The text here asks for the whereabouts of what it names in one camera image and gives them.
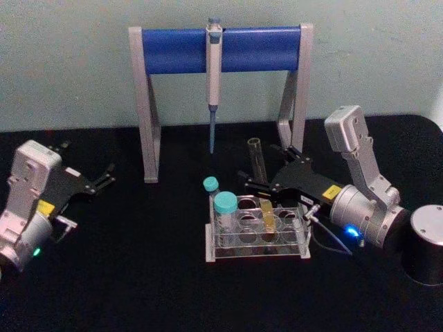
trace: gray cable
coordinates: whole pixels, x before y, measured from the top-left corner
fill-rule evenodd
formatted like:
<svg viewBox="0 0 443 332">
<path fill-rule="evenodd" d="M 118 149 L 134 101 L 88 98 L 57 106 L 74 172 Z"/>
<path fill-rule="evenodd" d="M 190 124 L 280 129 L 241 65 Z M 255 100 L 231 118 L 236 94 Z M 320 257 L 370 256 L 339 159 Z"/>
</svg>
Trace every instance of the gray cable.
<svg viewBox="0 0 443 332">
<path fill-rule="evenodd" d="M 352 256 L 352 251 L 351 250 L 349 250 L 349 248 L 333 233 L 333 232 L 331 232 L 330 230 L 329 230 L 329 228 L 327 228 L 325 225 L 323 225 L 316 217 L 314 217 L 314 216 L 311 216 L 311 218 L 310 218 L 310 220 L 311 221 L 313 221 L 314 223 L 316 223 L 316 225 L 319 225 L 322 229 L 324 229 L 343 249 L 344 249 L 344 251 L 343 250 L 339 250 L 339 249 L 335 249 L 335 248 L 330 248 L 330 247 L 327 247 L 327 246 L 324 246 L 323 244 L 321 244 L 321 243 L 319 243 L 318 241 L 317 241 L 317 239 L 315 238 L 315 236 L 314 236 L 314 231 L 312 231 L 311 232 L 311 236 L 312 236 L 312 239 L 314 240 L 314 242 L 318 245 L 318 246 L 320 246 L 321 248 L 323 248 L 323 249 L 326 249 L 326 250 L 330 250 L 330 251 L 333 251 L 333 252 L 339 252 L 339 253 L 341 253 L 341 254 L 345 254 L 345 255 L 349 255 L 349 256 Z"/>
</svg>

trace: test tube rack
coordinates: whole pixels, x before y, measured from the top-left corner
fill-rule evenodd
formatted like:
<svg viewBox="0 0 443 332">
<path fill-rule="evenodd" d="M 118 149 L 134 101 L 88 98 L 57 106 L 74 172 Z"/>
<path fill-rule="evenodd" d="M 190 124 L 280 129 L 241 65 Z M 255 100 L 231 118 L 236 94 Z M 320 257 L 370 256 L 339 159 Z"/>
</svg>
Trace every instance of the test tube rack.
<svg viewBox="0 0 443 332">
<path fill-rule="evenodd" d="M 233 227 L 223 229 L 216 219 L 213 198 L 209 197 L 210 223 L 206 224 L 206 262 L 216 259 L 259 256 L 311 257 L 311 230 L 303 220 L 304 205 L 273 208 L 275 229 L 265 228 L 259 198 L 237 196 Z"/>
</svg>

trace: black tabletop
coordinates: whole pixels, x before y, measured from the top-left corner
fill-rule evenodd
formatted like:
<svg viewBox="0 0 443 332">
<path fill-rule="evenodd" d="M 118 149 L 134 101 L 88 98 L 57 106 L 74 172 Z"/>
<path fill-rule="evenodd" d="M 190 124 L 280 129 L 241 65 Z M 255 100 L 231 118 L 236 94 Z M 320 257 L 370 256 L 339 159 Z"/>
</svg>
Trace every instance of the black tabletop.
<svg viewBox="0 0 443 332">
<path fill-rule="evenodd" d="M 367 118 L 381 173 L 402 206 L 443 203 L 443 134 L 419 116 Z M 116 183 L 92 203 L 64 213 L 79 227 L 47 244 L 13 282 L 0 286 L 1 331 L 443 331 L 443 288 L 423 287 L 399 255 L 360 249 L 327 224 L 353 257 L 311 243 L 311 259 L 205 262 L 209 175 L 243 194 L 236 173 L 251 173 L 246 140 L 262 139 L 268 177 L 282 166 L 270 148 L 275 124 L 218 124 L 214 156 L 208 127 L 162 129 L 160 183 L 143 182 L 138 129 L 0 134 L 0 209 L 14 150 L 28 139 L 71 140 L 66 165 L 90 179 L 110 163 Z M 351 183 L 331 151 L 322 120 L 308 120 L 304 152 L 314 169 Z M 329 239 L 318 231 L 326 244 Z"/>
</svg>

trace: teal cap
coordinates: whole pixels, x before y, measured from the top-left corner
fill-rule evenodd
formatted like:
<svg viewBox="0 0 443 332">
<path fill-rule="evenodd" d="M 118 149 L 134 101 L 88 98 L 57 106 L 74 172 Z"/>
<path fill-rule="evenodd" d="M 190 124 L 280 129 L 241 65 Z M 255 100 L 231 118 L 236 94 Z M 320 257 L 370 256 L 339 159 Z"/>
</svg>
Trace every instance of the teal cap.
<svg viewBox="0 0 443 332">
<path fill-rule="evenodd" d="M 233 213 L 237 209 L 237 197 L 232 192 L 220 192 L 215 196 L 214 208 L 218 213 Z"/>
<path fill-rule="evenodd" d="M 203 180 L 203 186 L 207 192 L 213 192 L 219 188 L 219 181 L 214 176 L 209 176 Z"/>
</svg>

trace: metal stand leg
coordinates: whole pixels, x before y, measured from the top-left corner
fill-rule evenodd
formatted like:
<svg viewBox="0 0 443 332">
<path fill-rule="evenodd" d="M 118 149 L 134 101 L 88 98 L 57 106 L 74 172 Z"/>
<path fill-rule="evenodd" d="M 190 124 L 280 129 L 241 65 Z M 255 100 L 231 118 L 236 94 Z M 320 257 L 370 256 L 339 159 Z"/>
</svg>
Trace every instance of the metal stand leg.
<svg viewBox="0 0 443 332">
<path fill-rule="evenodd" d="M 305 134 L 314 26 L 312 24 L 301 24 L 300 28 L 298 70 L 296 73 L 288 73 L 287 75 L 277 127 L 282 147 L 287 149 L 292 145 L 301 152 Z M 292 106 L 293 118 L 290 127 L 289 116 L 291 115 Z"/>
<path fill-rule="evenodd" d="M 145 169 L 145 182 L 159 181 L 160 132 L 154 90 L 146 74 L 141 27 L 129 28 L 129 47 L 136 91 L 136 108 L 140 122 L 140 139 Z"/>
</svg>

